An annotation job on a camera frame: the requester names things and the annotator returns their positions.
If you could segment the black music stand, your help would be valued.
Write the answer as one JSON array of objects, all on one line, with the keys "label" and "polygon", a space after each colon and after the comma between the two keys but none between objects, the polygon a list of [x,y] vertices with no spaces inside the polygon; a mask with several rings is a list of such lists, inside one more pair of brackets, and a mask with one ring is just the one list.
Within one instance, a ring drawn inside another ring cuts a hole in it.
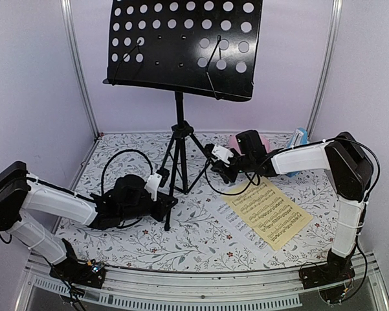
[{"label": "black music stand", "polygon": [[106,84],[172,91],[177,122],[164,162],[170,175],[159,192],[181,193],[188,180],[185,94],[246,102],[252,98],[261,1],[114,1]]}]

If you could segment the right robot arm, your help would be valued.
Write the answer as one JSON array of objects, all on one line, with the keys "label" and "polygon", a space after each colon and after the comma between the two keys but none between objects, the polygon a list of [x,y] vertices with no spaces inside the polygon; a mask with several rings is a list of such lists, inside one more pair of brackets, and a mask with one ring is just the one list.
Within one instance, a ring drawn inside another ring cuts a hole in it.
[{"label": "right robot arm", "polygon": [[328,259],[322,268],[326,282],[336,282],[346,273],[343,259],[350,258],[363,227],[369,195],[379,178],[379,162],[371,161],[372,151],[348,132],[336,137],[266,151],[255,131],[237,136],[239,148],[209,144],[212,171],[225,183],[235,182],[238,174],[253,173],[272,178],[305,170],[325,170],[339,201],[337,232]]}]

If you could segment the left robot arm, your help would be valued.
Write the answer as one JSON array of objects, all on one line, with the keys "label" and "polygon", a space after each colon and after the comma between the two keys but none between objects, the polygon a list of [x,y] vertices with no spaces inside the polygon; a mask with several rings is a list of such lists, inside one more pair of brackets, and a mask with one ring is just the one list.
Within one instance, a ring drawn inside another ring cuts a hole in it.
[{"label": "left robot arm", "polygon": [[28,172],[16,161],[0,173],[0,232],[6,232],[41,254],[69,281],[83,276],[83,267],[69,256],[68,244],[55,237],[31,214],[40,211],[68,218],[91,229],[123,228],[124,222],[150,216],[161,222],[177,198],[159,192],[159,174],[147,180],[134,174],[118,178],[103,195],[86,198]]}]

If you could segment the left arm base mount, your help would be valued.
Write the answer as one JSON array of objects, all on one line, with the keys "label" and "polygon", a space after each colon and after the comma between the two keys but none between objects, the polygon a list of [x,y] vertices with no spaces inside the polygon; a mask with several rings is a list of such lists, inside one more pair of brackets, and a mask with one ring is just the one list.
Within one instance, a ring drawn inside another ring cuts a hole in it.
[{"label": "left arm base mount", "polygon": [[74,253],[68,253],[65,260],[51,266],[49,275],[69,284],[101,289],[106,270],[103,262],[95,259],[81,262]]}]

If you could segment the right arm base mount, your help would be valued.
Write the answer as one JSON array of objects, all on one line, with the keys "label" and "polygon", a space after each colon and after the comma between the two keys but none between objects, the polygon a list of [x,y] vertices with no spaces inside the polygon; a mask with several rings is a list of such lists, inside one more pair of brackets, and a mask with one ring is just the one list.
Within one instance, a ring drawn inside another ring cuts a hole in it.
[{"label": "right arm base mount", "polygon": [[304,289],[309,289],[349,281],[354,278],[355,271],[351,260],[333,255],[323,264],[305,263],[298,270],[298,276]]}]

